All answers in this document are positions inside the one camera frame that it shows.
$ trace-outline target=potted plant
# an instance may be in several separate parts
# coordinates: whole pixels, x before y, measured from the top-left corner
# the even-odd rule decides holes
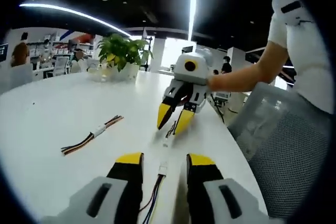
[[[104,37],[99,42],[100,63],[106,62],[107,68],[111,69],[111,78],[126,80],[136,78],[141,61],[146,62],[152,52],[144,47],[149,43],[146,40],[132,40],[123,38],[118,34]]]

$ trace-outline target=connector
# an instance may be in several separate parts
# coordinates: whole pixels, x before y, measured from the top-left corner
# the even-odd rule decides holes
[[[99,127],[96,129],[96,131],[93,132],[94,137],[96,138],[97,136],[99,136],[101,133],[103,133],[103,132],[105,131],[105,129],[106,129],[105,124],[102,125],[102,126],[99,126]]]
[[[168,164],[167,162],[162,162],[159,168],[159,175],[167,176]]]

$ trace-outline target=robot camera eye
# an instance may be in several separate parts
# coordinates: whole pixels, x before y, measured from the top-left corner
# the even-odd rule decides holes
[[[195,63],[193,63],[192,61],[187,61],[185,64],[184,64],[184,67],[187,71],[189,72],[192,72],[196,69],[196,65]]]

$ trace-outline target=sleeve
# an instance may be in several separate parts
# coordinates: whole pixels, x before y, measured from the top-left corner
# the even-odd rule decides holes
[[[286,24],[281,22],[275,14],[272,16],[269,27],[268,40],[283,48],[287,48],[287,28]]]

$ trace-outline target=black ceiling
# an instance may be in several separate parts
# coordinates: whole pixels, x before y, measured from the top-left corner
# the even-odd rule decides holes
[[[35,1],[79,10],[117,27],[146,25],[188,31],[190,0]],[[212,39],[202,39],[197,36],[193,39],[206,46],[223,49],[235,46],[249,51],[266,44],[271,15],[271,0],[197,0],[194,31],[211,36]],[[151,18],[154,22],[151,22],[148,16],[154,17],[154,19]],[[13,22],[14,28],[50,26],[101,35],[111,32],[110,28],[98,23],[55,10],[18,8],[16,17]]]

